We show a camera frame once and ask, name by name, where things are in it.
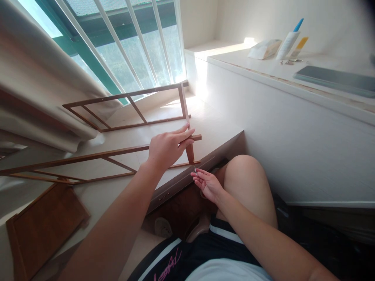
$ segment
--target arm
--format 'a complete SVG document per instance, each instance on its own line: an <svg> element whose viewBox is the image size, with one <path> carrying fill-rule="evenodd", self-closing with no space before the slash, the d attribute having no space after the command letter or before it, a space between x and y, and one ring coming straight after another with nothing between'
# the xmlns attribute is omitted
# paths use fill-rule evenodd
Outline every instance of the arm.
<svg viewBox="0 0 375 281"><path fill-rule="evenodd" d="M194 141L194 129L152 138L148 160L120 193L74 253L59 280L118 280L133 248L152 194L164 172Z"/></svg>
<svg viewBox="0 0 375 281"><path fill-rule="evenodd" d="M273 280L337 280L304 248L265 223L226 192L216 177L201 169L196 185L214 202L245 246Z"/></svg>

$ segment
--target smartphone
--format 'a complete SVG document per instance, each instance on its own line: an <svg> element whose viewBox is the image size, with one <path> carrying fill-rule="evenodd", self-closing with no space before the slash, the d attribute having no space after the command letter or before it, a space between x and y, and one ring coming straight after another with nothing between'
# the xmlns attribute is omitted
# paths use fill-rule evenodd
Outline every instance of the smartphone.
<svg viewBox="0 0 375 281"><path fill-rule="evenodd" d="M358 96L375 98L375 77L316 66L306 66L296 72L293 77Z"/></svg>

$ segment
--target black shorts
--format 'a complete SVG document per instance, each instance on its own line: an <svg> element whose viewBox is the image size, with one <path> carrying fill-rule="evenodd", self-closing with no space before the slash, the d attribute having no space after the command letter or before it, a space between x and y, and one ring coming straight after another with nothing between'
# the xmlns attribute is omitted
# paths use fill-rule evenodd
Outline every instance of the black shorts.
<svg viewBox="0 0 375 281"><path fill-rule="evenodd" d="M212 215L208 233L199 235L193 243L174 236L164 240L139 263L128 280L185 280L200 265L219 258L261 266L229 223Z"/></svg>

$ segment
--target hand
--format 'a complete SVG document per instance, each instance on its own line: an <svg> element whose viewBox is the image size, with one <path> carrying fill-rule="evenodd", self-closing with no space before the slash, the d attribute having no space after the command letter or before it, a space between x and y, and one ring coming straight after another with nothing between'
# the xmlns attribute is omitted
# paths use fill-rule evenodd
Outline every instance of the hand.
<svg viewBox="0 0 375 281"><path fill-rule="evenodd" d="M151 139L147 163L152 169L164 173L181 157L185 148L194 143L194 140L187 138L195 129L186 130L188 126L189 124L186 123L177 131L162 133Z"/></svg>
<svg viewBox="0 0 375 281"><path fill-rule="evenodd" d="M208 200L217 204L219 195L224 191L223 187L213 174L202 169L196 170L197 174L190 174L193 177L195 184L202 190Z"/></svg>

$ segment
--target knee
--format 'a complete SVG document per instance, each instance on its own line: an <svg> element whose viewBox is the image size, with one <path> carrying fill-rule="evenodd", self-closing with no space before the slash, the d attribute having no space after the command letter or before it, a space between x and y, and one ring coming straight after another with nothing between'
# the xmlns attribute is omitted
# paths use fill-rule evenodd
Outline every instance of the knee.
<svg viewBox="0 0 375 281"><path fill-rule="evenodd" d="M238 155L229 161L230 165L247 169L262 168L262 165L250 155Z"/></svg>

